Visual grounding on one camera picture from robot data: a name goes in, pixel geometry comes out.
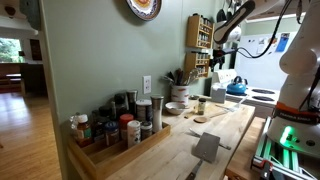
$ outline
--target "hardwood floor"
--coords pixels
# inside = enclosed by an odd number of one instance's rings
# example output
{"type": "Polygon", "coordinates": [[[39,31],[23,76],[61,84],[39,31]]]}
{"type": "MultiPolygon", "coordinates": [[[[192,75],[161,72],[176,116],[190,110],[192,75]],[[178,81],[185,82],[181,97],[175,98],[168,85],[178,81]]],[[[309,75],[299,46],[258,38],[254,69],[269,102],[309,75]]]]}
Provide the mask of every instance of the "hardwood floor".
{"type": "Polygon", "coordinates": [[[0,179],[61,179],[46,97],[0,94],[0,179]]]}

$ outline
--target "spice rack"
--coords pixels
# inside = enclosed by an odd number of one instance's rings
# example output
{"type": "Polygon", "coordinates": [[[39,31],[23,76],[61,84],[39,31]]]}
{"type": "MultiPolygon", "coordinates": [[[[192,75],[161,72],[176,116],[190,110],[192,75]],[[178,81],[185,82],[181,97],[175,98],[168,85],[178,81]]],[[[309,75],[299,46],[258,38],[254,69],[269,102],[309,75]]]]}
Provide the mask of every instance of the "spice rack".
{"type": "Polygon", "coordinates": [[[209,55],[199,52],[188,52],[186,54],[186,60],[185,60],[185,71],[187,74],[192,69],[198,69],[199,75],[198,78],[201,77],[208,77],[209,73],[209,55]]]}
{"type": "Polygon", "coordinates": [[[211,49],[213,23],[204,20],[199,15],[188,18],[187,46],[201,49],[211,49]]]}
{"type": "Polygon", "coordinates": [[[169,136],[171,126],[163,122],[162,127],[161,131],[129,149],[126,141],[120,141],[107,148],[105,140],[80,148],[70,137],[68,156],[82,179],[106,179],[169,136]]]}

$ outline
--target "green light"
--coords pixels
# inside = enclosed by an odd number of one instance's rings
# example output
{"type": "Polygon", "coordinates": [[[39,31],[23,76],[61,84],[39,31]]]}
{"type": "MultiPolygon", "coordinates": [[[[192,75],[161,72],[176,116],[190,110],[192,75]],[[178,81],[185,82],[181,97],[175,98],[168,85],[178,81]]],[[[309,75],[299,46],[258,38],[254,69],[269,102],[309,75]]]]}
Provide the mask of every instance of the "green light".
{"type": "Polygon", "coordinates": [[[281,136],[281,138],[280,138],[280,143],[281,143],[281,144],[284,145],[284,144],[286,143],[287,137],[288,137],[289,133],[291,132],[291,130],[292,130],[292,127],[291,127],[291,126],[287,126],[287,127],[284,129],[284,131],[283,131],[283,133],[282,133],[282,136],[281,136]]]}

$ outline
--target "wooden tray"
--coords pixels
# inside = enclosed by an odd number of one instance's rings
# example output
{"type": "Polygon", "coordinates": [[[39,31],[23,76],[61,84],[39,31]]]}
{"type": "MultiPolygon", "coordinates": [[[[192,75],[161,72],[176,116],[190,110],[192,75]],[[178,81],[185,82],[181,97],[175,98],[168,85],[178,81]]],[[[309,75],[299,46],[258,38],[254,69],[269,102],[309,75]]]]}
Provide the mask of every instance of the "wooden tray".
{"type": "Polygon", "coordinates": [[[104,140],[80,148],[70,137],[68,156],[82,179],[105,179],[167,137],[171,127],[166,123],[162,123],[162,127],[161,131],[130,149],[127,149],[126,141],[107,148],[104,140]]]}

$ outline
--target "butcher block counter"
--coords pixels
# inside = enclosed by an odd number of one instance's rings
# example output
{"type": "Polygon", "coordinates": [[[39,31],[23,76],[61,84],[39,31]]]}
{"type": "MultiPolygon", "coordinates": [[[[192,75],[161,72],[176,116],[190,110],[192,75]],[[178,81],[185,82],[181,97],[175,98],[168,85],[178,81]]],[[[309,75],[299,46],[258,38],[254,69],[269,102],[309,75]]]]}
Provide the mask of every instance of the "butcher block counter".
{"type": "MultiPolygon", "coordinates": [[[[223,179],[226,167],[252,121],[255,109],[241,105],[235,112],[208,118],[205,123],[196,123],[193,120],[199,115],[192,115],[188,119],[185,116],[190,115],[197,104],[197,100],[190,100],[189,108],[180,115],[171,115],[163,109],[162,121],[170,125],[170,134],[106,179],[186,179],[199,162],[199,158],[192,155],[199,138],[192,136],[189,128],[200,134],[207,132],[219,136],[220,143],[231,147],[231,150],[227,150],[219,146],[215,161],[212,164],[204,161],[196,175],[196,179],[223,179]]],[[[226,101],[220,105],[230,107],[235,104],[226,101]]],[[[221,111],[222,108],[207,101],[203,116],[211,117],[221,111]]],[[[85,176],[85,170],[76,164],[77,159],[70,159],[82,178],[90,179],[85,176]]]]}

